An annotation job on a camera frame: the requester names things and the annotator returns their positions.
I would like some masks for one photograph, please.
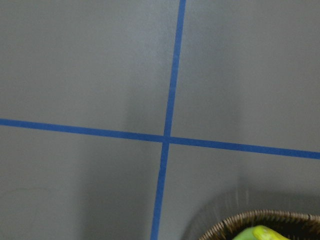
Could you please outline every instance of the yellow-green object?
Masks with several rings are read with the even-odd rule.
[[[266,226],[249,227],[240,232],[233,240],[289,240]]]

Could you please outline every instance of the brown basket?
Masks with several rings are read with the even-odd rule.
[[[254,210],[228,217],[198,240],[232,240],[244,229],[257,225],[291,240],[320,240],[320,216],[277,210]]]

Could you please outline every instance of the blue line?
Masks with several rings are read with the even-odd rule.
[[[186,0],[180,0],[178,18],[176,23],[176,31],[175,31],[170,87],[169,87],[168,102],[166,106],[165,124],[164,124],[164,131],[163,131],[163,135],[165,139],[162,144],[162,150],[161,150],[160,170],[159,170],[158,182],[156,187],[150,240],[158,240],[158,235],[159,235],[161,208],[162,208],[162,200],[164,195],[167,162],[168,162],[168,154],[169,154],[169,141],[167,141],[167,139],[169,139],[171,135],[172,119],[174,115],[185,8],[186,8]]]
[[[247,144],[238,144],[238,143],[230,143],[230,142],[222,142],[222,141],[208,141],[208,140],[190,139],[190,138],[182,138],[182,137],[170,137],[169,143],[178,144],[178,145],[197,146],[197,147],[203,147],[203,148],[259,153],[259,154],[272,154],[272,155],[281,155],[281,156],[297,157],[297,158],[320,159],[320,152],[315,152],[315,151],[303,151],[303,150],[277,148],[277,147],[269,147],[269,146],[247,145]]]
[[[71,133],[71,134],[84,134],[84,135],[111,137],[111,138],[120,138],[120,139],[132,139],[132,140],[149,141],[149,142],[157,142],[157,143],[162,143],[164,141],[164,137],[159,135],[125,132],[125,131],[103,130],[103,129],[97,129],[97,128],[67,126],[67,125],[40,123],[40,122],[32,122],[32,121],[19,121],[19,120],[10,120],[10,119],[3,119],[3,118],[0,118],[0,125],[9,126],[9,127],[26,128],[26,129],[38,129],[38,130]]]

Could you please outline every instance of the yellow object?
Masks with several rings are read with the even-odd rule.
[[[276,231],[261,225],[254,227],[252,234],[257,240],[289,240]]]

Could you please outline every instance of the gray surface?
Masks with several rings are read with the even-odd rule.
[[[1,1],[1,117],[162,134],[178,1]]]
[[[208,220],[219,221],[238,210],[270,208],[319,214],[320,207],[314,204],[319,202],[319,172],[319,160],[171,145],[159,240],[191,240],[182,238],[190,227],[201,228]],[[239,193],[236,205],[235,194],[225,196],[225,193],[243,186],[264,194],[300,195],[302,200],[290,201],[288,197],[273,194],[268,196],[269,201],[265,201],[254,191],[249,191],[247,196]],[[221,196],[221,205],[215,204],[209,217],[204,215],[201,221],[189,225],[198,211]],[[318,201],[308,196],[318,196]]]
[[[161,145],[0,126],[0,239],[150,238]]]
[[[319,10],[187,1],[172,135],[318,151]]]

